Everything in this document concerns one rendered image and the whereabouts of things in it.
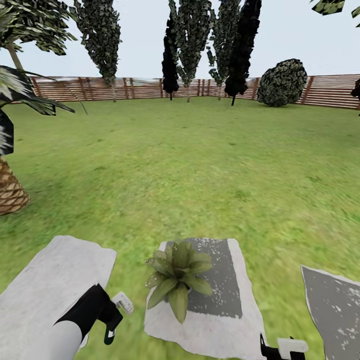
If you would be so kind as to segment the insectifuge atomizer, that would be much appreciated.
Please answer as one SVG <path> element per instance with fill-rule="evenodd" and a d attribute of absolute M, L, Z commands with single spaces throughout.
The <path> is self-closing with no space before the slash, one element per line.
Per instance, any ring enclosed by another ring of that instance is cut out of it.
<path fill-rule="evenodd" d="M 113 343 L 114 338 L 115 338 L 115 334 L 116 334 L 116 329 L 113 331 L 110 331 L 109 328 L 106 329 L 105 331 L 105 336 L 104 336 L 104 343 L 105 345 L 110 345 Z"/>

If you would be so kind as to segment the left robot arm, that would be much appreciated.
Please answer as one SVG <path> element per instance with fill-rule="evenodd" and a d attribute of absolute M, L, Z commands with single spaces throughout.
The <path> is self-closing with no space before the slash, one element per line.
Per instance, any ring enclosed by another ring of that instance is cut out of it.
<path fill-rule="evenodd" d="M 99 283 L 91 286 L 19 360 L 74 360 L 97 318 L 111 332 L 117 328 L 123 320 L 120 305 L 132 315 L 133 303 L 123 291 L 110 300 Z"/>

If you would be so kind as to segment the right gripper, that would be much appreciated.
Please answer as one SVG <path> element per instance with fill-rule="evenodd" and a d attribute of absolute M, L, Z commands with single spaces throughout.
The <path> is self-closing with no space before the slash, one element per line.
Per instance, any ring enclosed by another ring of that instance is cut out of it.
<path fill-rule="evenodd" d="M 274 347 L 268 347 L 265 346 L 264 342 L 260 344 L 261 354 L 266 358 L 267 360 L 286 360 L 281 358 L 281 354 L 279 353 L 278 348 Z M 290 352 L 291 360 L 305 360 L 305 357 L 300 352 Z"/>

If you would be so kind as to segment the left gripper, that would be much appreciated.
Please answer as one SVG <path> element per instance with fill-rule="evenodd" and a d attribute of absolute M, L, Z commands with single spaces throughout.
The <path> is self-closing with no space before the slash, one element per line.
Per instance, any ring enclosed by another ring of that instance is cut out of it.
<path fill-rule="evenodd" d="M 115 303 L 111 300 L 108 312 L 98 320 L 106 324 L 107 328 L 112 332 L 114 331 L 120 322 L 123 320 L 123 316 L 119 309 L 116 308 Z"/>

